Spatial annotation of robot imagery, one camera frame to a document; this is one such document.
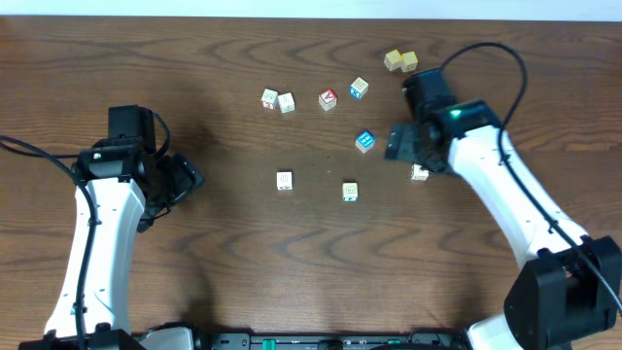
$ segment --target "cube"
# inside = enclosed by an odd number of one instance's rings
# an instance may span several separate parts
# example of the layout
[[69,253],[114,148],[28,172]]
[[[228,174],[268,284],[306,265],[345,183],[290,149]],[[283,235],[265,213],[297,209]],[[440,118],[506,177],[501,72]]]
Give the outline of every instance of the cube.
[[406,73],[417,69],[417,55],[415,52],[407,52],[401,56],[401,71]]
[[278,190],[291,190],[292,187],[291,171],[281,171],[276,173],[276,188]]
[[294,97],[291,92],[279,95],[278,100],[281,113],[288,113],[294,110]]
[[412,164],[412,169],[410,170],[411,180],[426,181],[429,175],[430,175],[430,171],[422,168],[421,165]]
[[263,96],[261,97],[261,105],[265,109],[275,109],[276,108],[276,97],[279,95],[279,92],[271,90],[269,88],[263,91]]
[[343,201],[357,201],[359,199],[359,185],[357,183],[343,184]]
[[366,153],[373,147],[373,136],[371,136],[369,131],[365,131],[357,137],[355,145],[359,150],[361,150],[361,152]]
[[350,94],[354,96],[356,99],[361,99],[363,95],[367,92],[369,88],[369,84],[364,81],[361,77],[358,77],[351,85],[350,85]]
[[337,95],[334,94],[334,91],[330,88],[322,93],[320,93],[320,106],[324,108],[325,111],[337,105]]
[[385,65],[390,71],[401,67],[401,54],[399,54],[399,51],[393,50],[385,54]]

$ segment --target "yellow cube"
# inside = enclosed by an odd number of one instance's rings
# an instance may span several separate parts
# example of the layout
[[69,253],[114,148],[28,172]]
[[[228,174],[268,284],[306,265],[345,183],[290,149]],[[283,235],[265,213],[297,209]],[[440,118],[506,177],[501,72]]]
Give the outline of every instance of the yellow cube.
[[401,66],[401,54],[399,54],[399,51],[393,50],[385,54],[385,65],[390,71],[398,69]]
[[417,68],[417,55],[415,52],[407,52],[401,56],[401,71],[406,73],[414,71]]

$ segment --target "wooden block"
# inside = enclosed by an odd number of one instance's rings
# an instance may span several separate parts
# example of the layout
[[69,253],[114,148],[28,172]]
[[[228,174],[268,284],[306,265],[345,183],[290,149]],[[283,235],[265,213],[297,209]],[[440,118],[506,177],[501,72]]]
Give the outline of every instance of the wooden block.
[[269,88],[263,91],[263,96],[261,97],[261,105],[265,109],[275,109],[276,108],[276,97],[279,95],[279,92],[271,90]]
[[390,71],[401,67],[401,54],[399,54],[399,51],[393,50],[385,54],[385,65]]
[[404,73],[414,71],[417,69],[417,63],[419,60],[415,52],[404,53],[401,56],[401,71]]
[[334,94],[334,91],[330,88],[326,91],[320,93],[320,106],[324,108],[325,111],[337,105],[337,95]]
[[412,169],[410,170],[411,180],[426,181],[428,176],[430,176],[430,171],[422,168],[419,164],[412,164]]
[[354,96],[356,99],[363,98],[363,95],[367,92],[369,88],[369,84],[363,80],[363,78],[358,77],[351,85],[350,85],[350,94]]
[[359,199],[359,185],[357,183],[344,183],[342,191],[343,201],[357,201]]
[[364,133],[359,135],[359,137],[357,137],[357,142],[355,143],[355,145],[359,150],[361,150],[361,152],[366,153],[373,147],[373,142],[373,136],[371,136],[369,131],[365,131]]
[[279,95],[278,100],[281,113],[288,113],[294,110],[294,97],[291,92]]
[[276,188],[280,191],[293,188],[292,172],[282,171],[276,173]]

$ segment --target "wooden tabletop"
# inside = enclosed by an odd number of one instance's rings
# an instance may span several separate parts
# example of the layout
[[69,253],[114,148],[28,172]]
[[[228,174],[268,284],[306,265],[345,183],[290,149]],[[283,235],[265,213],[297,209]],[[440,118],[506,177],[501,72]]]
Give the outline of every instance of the wooden tabletop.
[[[0,19],[0,130],[56,153],[107,134],[110,106],[161,114],[208,177],[139,234],[129,315],[142,332],[187,320],[279,332],[409,332],[466,327],[501,311],[518,275],[499,227],[462,180],[409,180],[383,160],[410,116],[404,75],[384,53],[415,51],[418,70],[477,41],[501,41],[530,70],[509,127],[524,161],[594,237],[622,242],[622,24],[136,17]],[[502,116],[519,85],[502,52],[448,68],[462,99]],[[361,101],[348,93],[369,82]],[[265,88],[295,111],[263,110]],[[329,112],[318,94],[339,96]],[[355,138],[376,146],[363,155]],[[163,136],[159,130],[157,136]],[[0,152],[0,347],[39,338],[63,283],[74,188],[50,163]],[[278,192],[275,174],[294,172]],[[341,184],[359,183],[344,203]],[[576,349],[619,349],[622,326]]]

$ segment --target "red and white cube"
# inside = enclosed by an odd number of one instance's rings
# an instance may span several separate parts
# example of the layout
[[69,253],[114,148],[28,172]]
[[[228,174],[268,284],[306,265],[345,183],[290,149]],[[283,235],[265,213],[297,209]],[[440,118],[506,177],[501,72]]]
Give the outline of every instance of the red and white cube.
[[320,93],[320,106],[324,108],[325,111],[337,105],[337,95],[334,94],[334,91],[330,88],[326,91]]
[[275,109],[277,105],[277,96],[279,92],[271,90],[269,88],[263,91],[263,95],[261,96],[261,105],[265,109]]

